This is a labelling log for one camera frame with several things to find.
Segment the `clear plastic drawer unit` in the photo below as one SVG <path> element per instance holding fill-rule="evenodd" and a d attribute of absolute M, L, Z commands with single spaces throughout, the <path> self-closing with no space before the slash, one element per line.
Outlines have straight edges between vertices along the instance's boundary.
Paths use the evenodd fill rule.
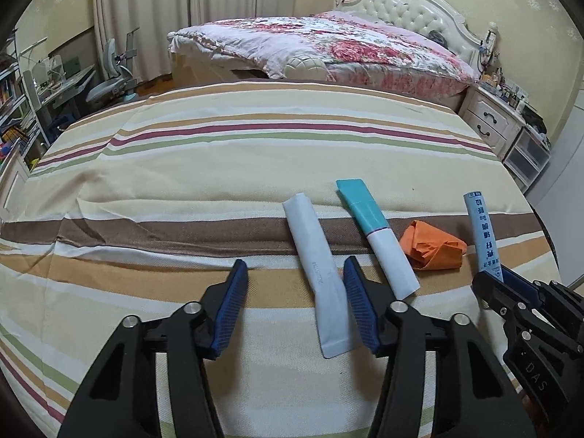
<path fill-rule="evenodd" d="M 523 194 L 531 188 L 550 160 L 550 144 L 545 135 L 531 126 L 520 129 L 503 159 L 503 165 Z"/>

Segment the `desk with clutter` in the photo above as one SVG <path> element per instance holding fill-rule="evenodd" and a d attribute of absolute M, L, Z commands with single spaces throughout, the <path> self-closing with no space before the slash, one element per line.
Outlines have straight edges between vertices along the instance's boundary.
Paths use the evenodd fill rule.
<path fill-rule="evenodd" d="M 84 93 L 95 74 L 95 65 L 90 64 L 68 75 L 59 54 L 23 72 L 26 93 L 47 146 L 57 139 L 60 112 L 71 115 L 73 121 L 80 119 L 76 98 Z"/>

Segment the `pink floral quilt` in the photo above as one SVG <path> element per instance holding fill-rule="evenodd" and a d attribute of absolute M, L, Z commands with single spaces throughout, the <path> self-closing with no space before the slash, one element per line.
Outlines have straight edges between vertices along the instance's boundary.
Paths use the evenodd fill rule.
<path fill-rule="evenodd" d="M 170 32 L 167 40 L 174 70 L 190 69 L 198 82 L 256 71 L 440 101 L 478 79 L 469 62 L 426 36 L 338 11 L 215 21 Z"/>

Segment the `teal and white sachet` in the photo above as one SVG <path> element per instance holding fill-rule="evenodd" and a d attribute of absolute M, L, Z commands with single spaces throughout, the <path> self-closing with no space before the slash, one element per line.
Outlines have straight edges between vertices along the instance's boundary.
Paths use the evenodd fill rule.
<path fill-rule="evenodd" d="M 420 283 L 383 212 L 361 179 L 338 180 L 338 192 L 371 246 L 394 296 L 403 301 Z"/>

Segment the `bookshelf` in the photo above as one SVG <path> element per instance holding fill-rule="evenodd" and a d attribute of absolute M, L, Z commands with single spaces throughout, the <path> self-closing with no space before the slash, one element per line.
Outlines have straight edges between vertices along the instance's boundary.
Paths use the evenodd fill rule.
<path fill-rule="evenodd" d="M 1 47 L 1 143 L 16 145 L 30 170 L 46 152 L 46 133 L 32 107 L 13 31 Z"/>

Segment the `small orange paper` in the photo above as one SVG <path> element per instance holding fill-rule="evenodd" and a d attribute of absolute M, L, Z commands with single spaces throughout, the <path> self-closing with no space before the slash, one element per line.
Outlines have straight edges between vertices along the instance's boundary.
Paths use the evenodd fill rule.
<path fill-rule="evenodd" d="M 411 222 L 399 243 L 415 271 L 457 270 L 467 252 L 463 240 L 421 220 Z"/>

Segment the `white nightstand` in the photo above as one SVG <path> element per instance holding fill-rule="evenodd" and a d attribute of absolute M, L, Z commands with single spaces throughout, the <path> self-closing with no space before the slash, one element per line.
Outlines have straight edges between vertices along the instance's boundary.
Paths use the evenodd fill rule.
<path fill-rule="evenodd" d="M 501 161 L 526 125 L 505 102 L 477 86 L 467 89 L 458 114 Z"/>

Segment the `striped bed sheet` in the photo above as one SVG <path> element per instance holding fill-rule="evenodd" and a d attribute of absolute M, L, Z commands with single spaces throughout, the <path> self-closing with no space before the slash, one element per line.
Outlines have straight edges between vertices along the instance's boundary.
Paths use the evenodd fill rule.
<path fill-rule="evenodd" d="M 314 297 L 283 205 L 312 202 L 336 263 L 381 270 L 338 195 L 362 180 L 394 233 L 415 220 L 470 241 L 483 194 L 502 263 L 559 279 L 526 198 L 446 107 L 364 88 L 239 82 L 184 89 L 73 124 L 1 228 L 1 375 L 44 437 L 129 314 L 164 318 L 249 266 L 246 307 L 207 366 L 231 437 L 361 437 L 385 363 L 320 349 Z"/>

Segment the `light blue printed box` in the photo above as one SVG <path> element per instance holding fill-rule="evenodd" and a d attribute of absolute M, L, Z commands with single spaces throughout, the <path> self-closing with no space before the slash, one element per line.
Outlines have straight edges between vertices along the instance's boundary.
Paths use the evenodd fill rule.
<path fill-rule="evenodd" d="M 497 241 L 482 193 L 469 192 L 463 199 L 470 219 L 478 271 L 486 272 L 499 282 L 503 282 Z"/>

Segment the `white tufted bed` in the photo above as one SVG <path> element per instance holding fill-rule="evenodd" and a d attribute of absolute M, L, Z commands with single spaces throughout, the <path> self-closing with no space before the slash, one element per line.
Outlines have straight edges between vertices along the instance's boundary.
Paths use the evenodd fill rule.
<path fill-rule="evenodd" d="M 167 36 L 179 87 L 244 78 L 369 87 L 454 108 L 499 36 L 475 36 L 445 0 L 335 0 L 311 16 L 225 19 Z"/>

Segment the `white wardrobe door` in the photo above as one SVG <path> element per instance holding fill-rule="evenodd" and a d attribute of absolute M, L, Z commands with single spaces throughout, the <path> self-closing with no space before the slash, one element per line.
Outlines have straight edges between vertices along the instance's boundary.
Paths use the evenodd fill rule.
<path fill-rule="evenodd" d="M 583 95 L 550 153 L 550 160 L 527 192 L 552 238 L 563 283 L 583 280 Z"/>

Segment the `grey desk chair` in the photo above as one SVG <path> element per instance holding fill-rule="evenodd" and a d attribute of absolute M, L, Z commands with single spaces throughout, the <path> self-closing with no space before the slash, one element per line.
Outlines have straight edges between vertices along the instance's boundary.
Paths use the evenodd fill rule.
<path fill-rule="evenodd" d="M 122 53 L 116 52 L 115 39 L 110 39 L 105 44 L 102 68 L 106 72 L 106 78 L 87 94 L 85 102 L 90 106 L 105 106 L 118 100 L 129 102 L 138 97 L 136 93 L 138 82 L 132 70 L 132 62 L 138 53 L 134 45 L 137 30 L 138 28 L 127 33 L 126 48 Z"/>

